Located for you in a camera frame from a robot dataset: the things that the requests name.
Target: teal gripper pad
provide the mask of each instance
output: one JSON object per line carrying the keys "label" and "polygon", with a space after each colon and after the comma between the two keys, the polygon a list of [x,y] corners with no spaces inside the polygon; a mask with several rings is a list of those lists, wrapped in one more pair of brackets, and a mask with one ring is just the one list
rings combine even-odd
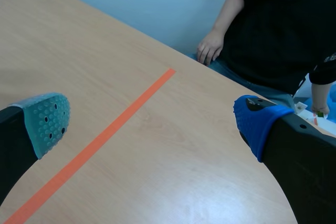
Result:
{"label": "teal gripper pad", "polygon": [[70,103],[63,94],[41,94],[10,106],[23,109],[25,126],[38,159],[49,152],[67,132]]}

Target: blue jeans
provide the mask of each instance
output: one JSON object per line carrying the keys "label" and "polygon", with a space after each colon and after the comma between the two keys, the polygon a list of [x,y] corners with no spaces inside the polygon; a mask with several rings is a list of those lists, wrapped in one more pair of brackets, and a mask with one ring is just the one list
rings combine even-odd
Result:
{"label": "blue jeans", "polygon": [[[189,54],[187,56],[194,60],[197,60],[196,54]],[[224,62],[219,63],[218,61],[212,61],[209,68],[239,83],[240,85],[245,86],[249,90],[252,90],[257,94],[262,95],[268,100],[279,105],[290,107],[295,111],[294,100],[290,94],[269,87],[251,83],[245,80],[244,78],[240,77],[238,74],[234,73],[231,69],[228,68],[228,66]]]}

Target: wooden table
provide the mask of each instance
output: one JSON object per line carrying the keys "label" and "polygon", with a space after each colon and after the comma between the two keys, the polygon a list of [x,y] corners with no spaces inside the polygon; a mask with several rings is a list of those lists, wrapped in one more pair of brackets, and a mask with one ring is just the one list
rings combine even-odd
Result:
{"label": "wooden table", "polygon": [[296,223],[240,138],[252,92],[78,0],[1,0],[0,106],[64,93],[64,139],[16,184],[4,222],[163,73],[176,73],[27,223]]}

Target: orange tape line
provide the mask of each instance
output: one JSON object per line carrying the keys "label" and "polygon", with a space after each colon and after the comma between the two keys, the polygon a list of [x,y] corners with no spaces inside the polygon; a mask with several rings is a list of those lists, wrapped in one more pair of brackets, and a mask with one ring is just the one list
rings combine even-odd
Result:
{"label": "orange tape line", "polygon": [[154,82],[136,101],[118,116],[102,133],[86,146],[69,164],[24,203],[4,224],[21,224],[27,221],[78,169],[84,165],[135,112],[164,85],[175,70],[169,69]]}

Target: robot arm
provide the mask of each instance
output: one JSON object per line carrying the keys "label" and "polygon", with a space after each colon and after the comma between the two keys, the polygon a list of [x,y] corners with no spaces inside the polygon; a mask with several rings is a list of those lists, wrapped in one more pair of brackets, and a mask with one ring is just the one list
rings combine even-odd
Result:
{"label": "robot arm", "polygon": [[297,222],[336,223],[336,138],[256,96],[240,97],[234,113],[240,135],[278,181]]}

